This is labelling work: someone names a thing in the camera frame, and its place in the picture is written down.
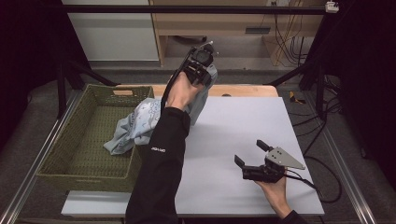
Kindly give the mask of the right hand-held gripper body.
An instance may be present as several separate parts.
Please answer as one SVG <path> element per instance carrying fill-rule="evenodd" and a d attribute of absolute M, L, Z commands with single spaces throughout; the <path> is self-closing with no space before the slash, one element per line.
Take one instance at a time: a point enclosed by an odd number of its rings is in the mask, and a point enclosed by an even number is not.
<path fill-rule="evenodd" d="M 242 177 L 247 180 L 276 183 L 286 176 L 287 168 L 304 170 L 305 166 L 294 159 L 281 147 L 260 146 L 266 152 L 264 164 L 260 166 L 245 165 L 241 161 Z"/>

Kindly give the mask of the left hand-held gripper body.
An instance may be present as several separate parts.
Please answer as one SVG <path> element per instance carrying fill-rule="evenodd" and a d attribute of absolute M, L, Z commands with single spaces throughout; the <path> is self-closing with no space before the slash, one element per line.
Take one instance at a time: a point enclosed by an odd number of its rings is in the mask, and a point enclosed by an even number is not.
<path fill-rule="evenodd" d="M 192 47 L 182 64 L 182 71 L 187 75 L 192 85 L 202 84 L 208 86 L 212 81 L 207 68 L 213 63 L 215 49 L 213 42 L 209 41 L 200 47 Z"/>

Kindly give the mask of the light blue patterned cloth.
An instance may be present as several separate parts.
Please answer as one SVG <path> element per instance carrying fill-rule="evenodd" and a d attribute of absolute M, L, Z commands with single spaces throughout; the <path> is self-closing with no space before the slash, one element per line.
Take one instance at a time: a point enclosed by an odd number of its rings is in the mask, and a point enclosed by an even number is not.
<path fill-rule="evenodd" d="M 195 95 L 192 102 L 189 103 L 184 110 L 181 110 L 188 114 L 191 119 L 191 126 L 193 126 L 198 120 L 199 115 L 205 107 L 208 91 L 218 77 L 218 70 L 214 64 L 211 64 L 207 68 L 207 72 L 212 77 L 210 84 L 208 86 L 203 85 L 204 88 Z M 168 82 L 170 90 L 177 77 L 171 76 L 171 79 Z M 143 100 L 130 115 L 124 119 L 120 119 L 117 123 L 112 139 L 104 143 L 104 148 L 111 155 L 120 155 L 127 152 L 134 146 L 146 145 L 154 132 L 154 128 L 160 120 L 161 114 L 163 114 L 165 108 L 167 108 L 165 105 L 169 91 L 164 100 L 147 98 Z"/>

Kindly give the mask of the green woven basket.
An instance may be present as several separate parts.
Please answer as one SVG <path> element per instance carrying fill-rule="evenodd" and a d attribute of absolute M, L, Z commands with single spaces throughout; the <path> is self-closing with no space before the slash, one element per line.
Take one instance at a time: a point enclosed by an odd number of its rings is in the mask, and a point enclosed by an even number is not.
<path fill-rule="evenodd" d="M 132 191 L 140 150 L 112 155 L 104 143 L 112 139 L 120 119 L 153 96 L 150 86 L 88 85 L 36 175 L 61 190 Z"/>

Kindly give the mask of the person's right hand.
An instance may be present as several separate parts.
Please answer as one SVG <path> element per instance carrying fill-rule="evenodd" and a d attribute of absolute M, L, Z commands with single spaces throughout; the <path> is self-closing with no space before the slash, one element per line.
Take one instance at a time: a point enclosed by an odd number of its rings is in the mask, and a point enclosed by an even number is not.
<path fill-rule="evenodd" d="M 276 183 L 256 181 L 268 203 L 280 218 L 285 218 L 291 212 L 286 197 L 286 183 L 285 177 L 282 177 Z"/>

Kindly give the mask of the person's left hand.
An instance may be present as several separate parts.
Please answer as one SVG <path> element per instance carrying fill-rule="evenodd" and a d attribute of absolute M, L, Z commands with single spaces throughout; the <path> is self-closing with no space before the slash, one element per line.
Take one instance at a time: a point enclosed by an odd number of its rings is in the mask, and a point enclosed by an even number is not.
<path fill-rule="evenodd" d="M 204 88 L 203 85 L 192 85 L 184 72 L 180 72 L 168 94 L 166 107 L 184 110 L 195 95 Z"/>

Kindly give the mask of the light wooden desk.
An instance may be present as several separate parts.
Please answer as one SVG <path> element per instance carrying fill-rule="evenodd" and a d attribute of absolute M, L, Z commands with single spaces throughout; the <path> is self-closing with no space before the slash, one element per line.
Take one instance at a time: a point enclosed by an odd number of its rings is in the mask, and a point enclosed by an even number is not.
<path fill-rule="evenodd" d="M 148 0 L 152 6 L 324 7 L 325 0 Z M 313 37 L 320 15 L 162 14 L 152 15 L 156 36 L 244 35 L 247 27 L 271 27 L 260 36 L 273 65 L 291 65 L 289 51 L 295 36 Z"/>

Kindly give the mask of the yellow and black tape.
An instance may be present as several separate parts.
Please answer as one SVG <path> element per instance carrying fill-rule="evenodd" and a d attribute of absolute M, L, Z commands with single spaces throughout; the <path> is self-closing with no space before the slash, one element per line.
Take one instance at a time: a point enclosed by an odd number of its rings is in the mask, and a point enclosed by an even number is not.
<path fill-rule="evenodd" d="M 297 99 L 294 91 L 290 91 L 290 102 L 291 103 L 296 103 L 296 104 L 300 104 L 300 105 L 305 105 L 306 104 L 306 100 L 304 99 Z"/>

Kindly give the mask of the grey socket strip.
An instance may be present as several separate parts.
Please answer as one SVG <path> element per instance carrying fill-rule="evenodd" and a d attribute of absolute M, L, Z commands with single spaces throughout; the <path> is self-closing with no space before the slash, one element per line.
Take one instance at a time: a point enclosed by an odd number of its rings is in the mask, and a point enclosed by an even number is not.
<path fill-rule="evenodd" d="M 271 27 L 247 27 L 245 34 L 247 35 L 268 35 L 271 32 Z"/>

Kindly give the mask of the black metal stand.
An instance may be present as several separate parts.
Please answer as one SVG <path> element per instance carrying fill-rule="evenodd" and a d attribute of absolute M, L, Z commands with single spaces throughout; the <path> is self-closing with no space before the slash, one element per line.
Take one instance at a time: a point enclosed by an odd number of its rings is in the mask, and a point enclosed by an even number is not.
<path fill-rule="evenodd" d="M 299 83 L 299 87 L 303 91 L 309 90 L 313 84 L 316 84 L 316 103 L 315 109 L 318 116 L 322 120 L 326 120 L 325 112 L 323 109 L 323 94 L 324 94 L 324 68 L 319 62 L 308 62 L 303 65 L 298 66 L 297 68 L 289 71 L 286 75 L 279 77 L 273 81 L 268 83 L 269 86 L 277 87 L 285 81 L 291 79 L 292 77 L 296 77 L 297 75 L 303 74 L 303 78 Z"/>
<path fill-rule="evenodd" d="M 57 67 L 58 119 L 64 115 L 66 110 L 65 82 L 68 81 L 73 90 L 82 90 L 85 86 L 85 82 L 81 74 L 88 75 L 106 86 L 117 86 L 116 82 L 93 72 L 89 66 L 75 61 L 60 63 Z"/>

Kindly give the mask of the white cabinet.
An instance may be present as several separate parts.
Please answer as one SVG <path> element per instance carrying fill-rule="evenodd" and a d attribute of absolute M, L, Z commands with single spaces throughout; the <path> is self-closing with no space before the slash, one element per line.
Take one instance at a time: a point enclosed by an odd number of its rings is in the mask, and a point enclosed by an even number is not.
<path fill-rule="evenodd" d="M 90 62 L 158 61 L 149 13 L 69 13 Z"/>

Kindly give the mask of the black curtain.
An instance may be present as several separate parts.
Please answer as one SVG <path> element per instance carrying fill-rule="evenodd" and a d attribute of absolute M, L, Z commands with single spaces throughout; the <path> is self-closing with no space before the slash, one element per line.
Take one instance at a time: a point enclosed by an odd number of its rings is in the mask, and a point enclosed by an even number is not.
<path fill-rule="evenodd" d="M 0 152 L 27 107 L 27 95 L 56 78 L 61 61 L 88 59 L 63 0 L 0 0 Z"/>
<path fill-rule="evenodd" d="M 325 16 L 325 71 L 365 152 L 396 190 L 396 0 L 333 0 Z"/>

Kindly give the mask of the white plug adapter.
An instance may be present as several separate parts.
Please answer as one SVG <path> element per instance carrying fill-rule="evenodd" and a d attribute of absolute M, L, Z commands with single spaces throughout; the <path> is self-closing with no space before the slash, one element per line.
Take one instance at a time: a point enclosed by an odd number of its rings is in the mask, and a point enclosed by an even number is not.
<path fill-rule="evenodd" d="M 327 1 L 325 4 L 325 11 L 327 13 L 337 13 L 339 11 L 339 6 L 333 0 Z"/>

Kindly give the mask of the black horizontal frame bar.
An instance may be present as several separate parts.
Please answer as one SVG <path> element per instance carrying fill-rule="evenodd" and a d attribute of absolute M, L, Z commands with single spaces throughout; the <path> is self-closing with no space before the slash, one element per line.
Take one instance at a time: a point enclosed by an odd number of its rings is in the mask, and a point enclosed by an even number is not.
<path fill-rule="evenodd" d="M 115 6 L 63 5 L 68 13 L 162 13 L 162 14 L 274 14 L 323 15 L 325 7 L 239 7 L 239 6 Z"/>

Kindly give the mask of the metal frame rail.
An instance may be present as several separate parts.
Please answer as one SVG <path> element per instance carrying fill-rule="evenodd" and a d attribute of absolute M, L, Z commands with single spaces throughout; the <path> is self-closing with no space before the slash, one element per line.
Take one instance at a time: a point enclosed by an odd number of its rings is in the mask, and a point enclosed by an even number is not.
<path fill-rule="evenodd" d="M 310 91 L 304 91 L 304 97 L 310 109 L 316 112 L 315 103 L 316 95 Z M 323 96 L 324 104 L 323 109 L 325 112 L 326 120 L 322 120 L 319 116 L 315 118 L 317 124 L 322 123 L 320 131 L 317 136 L 327 150 L 333 167 L 335 168 L 336 177 L 341 183 L 341 190 L 347 195 L 350 200 L 355 214 L 360 220 L 360 224 L 377 224 L 372 210 L 366 202 L 361 189 L 356 182 L 355 177 L 351 173 L 346 161 L 344 160 L 338 146 L 336 145 L 330 130 L 327 127 L 327 114 L 328 110 L 332 111 L 334 107 L 338 107 L 338 101 L 335 96 L 327 99 Z"/>
<path fill-rule="evenodd" d="M 14 224 L 16 222 L 18 215 L 20 214 L 27 198 L 35 186 L 35 182 L 37 181 L 35 174 L 38 171 L 39 166 L 49 153 L 56 137 L 60 133 L 60 130 L 64 127 L 64 124 L 69 119 L 71 111 L 77 105 L 81 94 L 82 91 L 71 91 L 64 113 L 54 122 L 44 144 L 38 151 L 33 164 L 21 182 L 12 201 L 8 204 L 5 212 L 0 216 L 0 224 Z"/>

